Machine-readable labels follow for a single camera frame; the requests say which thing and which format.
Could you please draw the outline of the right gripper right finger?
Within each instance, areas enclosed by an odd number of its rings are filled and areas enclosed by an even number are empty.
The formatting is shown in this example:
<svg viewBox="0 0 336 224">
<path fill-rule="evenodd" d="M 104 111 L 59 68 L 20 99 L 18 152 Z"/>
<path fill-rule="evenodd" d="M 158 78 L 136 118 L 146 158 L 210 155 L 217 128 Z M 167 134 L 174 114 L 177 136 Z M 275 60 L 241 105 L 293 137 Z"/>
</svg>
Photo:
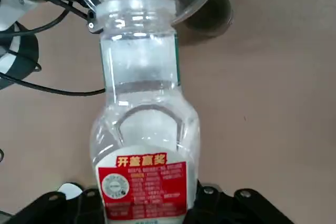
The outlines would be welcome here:
<svg viewBox="0 0 336 224">
<path fill-rule="evenodd" d="M 197 183 L 194 206 L 187 211 L 185 222 L 293 224 L 293 221 L 253 189 L 239 189 L 233 196 L 229 196 L 220 189 L 200 182 Z"/>
</svg>

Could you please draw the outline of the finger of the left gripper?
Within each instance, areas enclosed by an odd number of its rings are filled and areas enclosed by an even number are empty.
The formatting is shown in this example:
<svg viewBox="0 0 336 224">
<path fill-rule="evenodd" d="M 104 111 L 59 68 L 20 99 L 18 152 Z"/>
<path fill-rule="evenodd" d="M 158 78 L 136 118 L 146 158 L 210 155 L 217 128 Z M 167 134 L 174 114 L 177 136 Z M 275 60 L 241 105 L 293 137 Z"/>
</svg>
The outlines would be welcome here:
<svg viewBox="0 0 336 224">
<path fill-rule="evenodd" d="M 98 24 L 96 14 L 93 10 L 87 11 L 87 27 L 91 34 L 100 34 L 103 32 L 102 26 Z"/>
</svg>

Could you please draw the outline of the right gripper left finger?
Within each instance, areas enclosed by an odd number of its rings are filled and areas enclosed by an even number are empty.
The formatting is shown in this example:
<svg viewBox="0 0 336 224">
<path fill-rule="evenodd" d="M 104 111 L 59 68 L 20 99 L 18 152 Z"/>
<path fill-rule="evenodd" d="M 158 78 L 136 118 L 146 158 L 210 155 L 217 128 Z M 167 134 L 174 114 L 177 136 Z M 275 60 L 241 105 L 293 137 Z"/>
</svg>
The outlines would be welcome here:
<svg viewBox="0 0 336 224">
<path fill-rule="evenodd" d="M 106 223 L 97 188 L 67 182 L 16 214 L 1 211 L 1 223 Z"/>
</svg>

